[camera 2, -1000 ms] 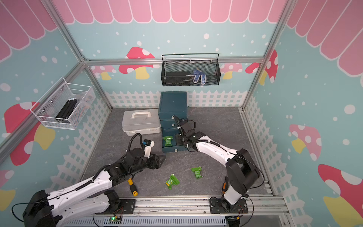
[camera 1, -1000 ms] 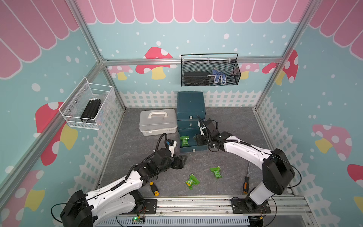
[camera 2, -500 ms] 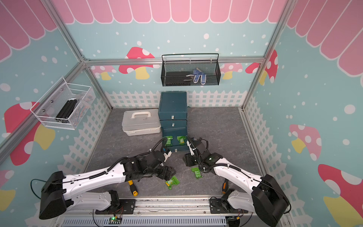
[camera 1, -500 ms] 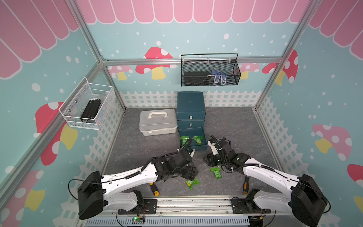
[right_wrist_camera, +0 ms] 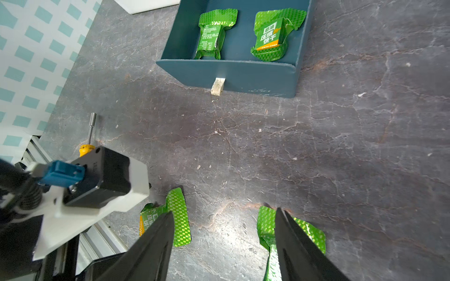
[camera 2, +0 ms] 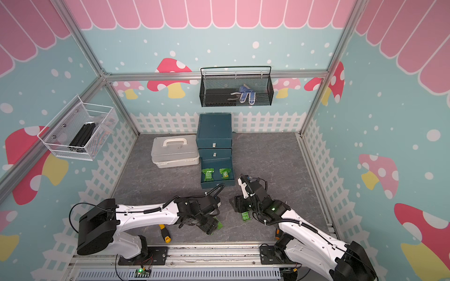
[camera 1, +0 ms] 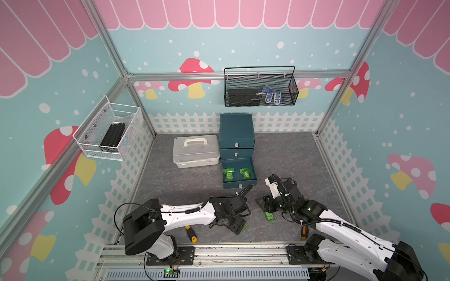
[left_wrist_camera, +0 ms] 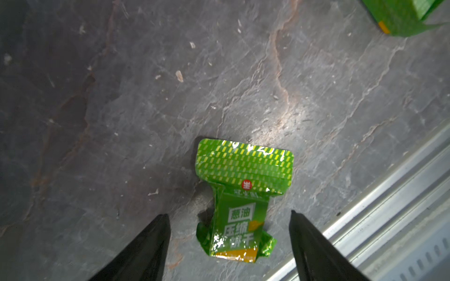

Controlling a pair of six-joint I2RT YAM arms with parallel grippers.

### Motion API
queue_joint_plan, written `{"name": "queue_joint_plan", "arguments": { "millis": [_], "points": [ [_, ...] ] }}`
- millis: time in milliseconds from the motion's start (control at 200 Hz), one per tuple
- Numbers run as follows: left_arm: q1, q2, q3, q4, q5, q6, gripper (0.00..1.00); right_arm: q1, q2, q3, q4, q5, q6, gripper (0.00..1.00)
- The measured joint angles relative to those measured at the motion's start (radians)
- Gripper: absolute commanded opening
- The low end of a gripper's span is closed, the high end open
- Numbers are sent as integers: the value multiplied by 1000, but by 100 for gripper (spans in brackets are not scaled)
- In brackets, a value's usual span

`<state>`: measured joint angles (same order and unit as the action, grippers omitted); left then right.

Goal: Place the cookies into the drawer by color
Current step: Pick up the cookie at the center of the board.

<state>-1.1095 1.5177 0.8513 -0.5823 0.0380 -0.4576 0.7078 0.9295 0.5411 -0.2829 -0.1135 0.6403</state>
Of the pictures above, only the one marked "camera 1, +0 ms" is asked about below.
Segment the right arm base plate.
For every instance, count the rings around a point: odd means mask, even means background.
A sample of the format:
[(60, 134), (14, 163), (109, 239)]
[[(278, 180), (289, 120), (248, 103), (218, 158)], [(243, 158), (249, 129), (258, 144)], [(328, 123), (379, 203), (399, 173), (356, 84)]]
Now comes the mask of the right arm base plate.
[(314, 254), (309, 252), (309, 249), (303, 245), (289, 244), (285, 249), (290, 265), (310, 265), (315, 263)]

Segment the green cookie pack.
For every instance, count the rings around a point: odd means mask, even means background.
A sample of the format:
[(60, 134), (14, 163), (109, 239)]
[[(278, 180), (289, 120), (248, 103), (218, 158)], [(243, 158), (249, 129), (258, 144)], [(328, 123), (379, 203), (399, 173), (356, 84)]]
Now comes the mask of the green cookie pack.
[(223, 169), (223, 173), (225, 175), (225, 182), (234, 181), (234, 168)]
[(251, 178), (251, 172), (252, 170), (250, 168), (240, 169), (240, 174), (244, 180), (249, 180)]
[(269, 213), (267, 211), (264, 211), (262, 208), (260, 210), (265, 215), (265, 218), (267, 219), (267, 221), (275, 221), (276, 220), (276, 218), (274, 217), (273, 213)]

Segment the green cookie pack front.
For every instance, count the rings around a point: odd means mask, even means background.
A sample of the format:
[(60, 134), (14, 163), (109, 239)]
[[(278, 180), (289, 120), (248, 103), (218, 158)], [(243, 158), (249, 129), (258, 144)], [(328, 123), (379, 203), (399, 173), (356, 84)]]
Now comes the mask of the green cookie pack front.
[(240, 169), (240, 174), (244, 180), (249, 180), (251, 178), (251, 172), (252, 170), (250, 168)]

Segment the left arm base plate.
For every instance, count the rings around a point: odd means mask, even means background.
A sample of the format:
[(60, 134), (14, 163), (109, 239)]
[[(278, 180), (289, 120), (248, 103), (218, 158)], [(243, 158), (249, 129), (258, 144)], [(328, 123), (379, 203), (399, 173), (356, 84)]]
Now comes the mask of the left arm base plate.
[(164, 259), (157, 258), (156, 255), (148, 254), (146, 266), (178, 266), (193, 265), (195, 247), (178, 247), (169, 257)]

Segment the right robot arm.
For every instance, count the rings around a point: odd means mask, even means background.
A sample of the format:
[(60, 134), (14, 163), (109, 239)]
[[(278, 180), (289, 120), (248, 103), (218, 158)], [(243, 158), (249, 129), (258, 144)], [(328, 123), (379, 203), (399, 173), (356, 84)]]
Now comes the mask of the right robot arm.
[(290, 221), (316, 233), (305, 247), (321, 260), (337, 264), (371, 281), (426, 281), (412, 246), (379, 238), (344, 220), (325, 205), (307, 200), (292, 178), (265, 179), (271, 194), (260, 201), (263, 211), (287, 213)]

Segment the teal drawer cabinet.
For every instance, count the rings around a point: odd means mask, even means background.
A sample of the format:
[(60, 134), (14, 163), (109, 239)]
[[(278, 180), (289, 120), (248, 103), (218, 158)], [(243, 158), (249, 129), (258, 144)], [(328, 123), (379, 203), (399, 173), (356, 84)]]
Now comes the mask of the teal drawer cabinet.
[[(255, 133), (252, 115), (249, 113), (227, 113), (220, 115), (219, 152), (222, 169), (234, 168), (234, 181), (225, 182), (224, 189), (242, 189), (257, 184), (253, 163)], [(244, 180), (240, 169), (250, 168), (251, 178)]]

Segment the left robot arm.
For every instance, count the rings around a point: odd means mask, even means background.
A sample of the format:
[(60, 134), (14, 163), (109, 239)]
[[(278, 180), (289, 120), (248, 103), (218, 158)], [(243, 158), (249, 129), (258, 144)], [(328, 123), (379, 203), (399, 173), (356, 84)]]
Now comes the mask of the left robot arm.
[(198, 204), (173, 206), (151, 199), (123, 218), (126, 255), (148, 252), (158, 259), (171, 259), (177, 252), (175, 239), (168, 231), (188, 226), (224, 226), (239, 235), (246, 225), (247, 199), (237, 193), (211, 197)]

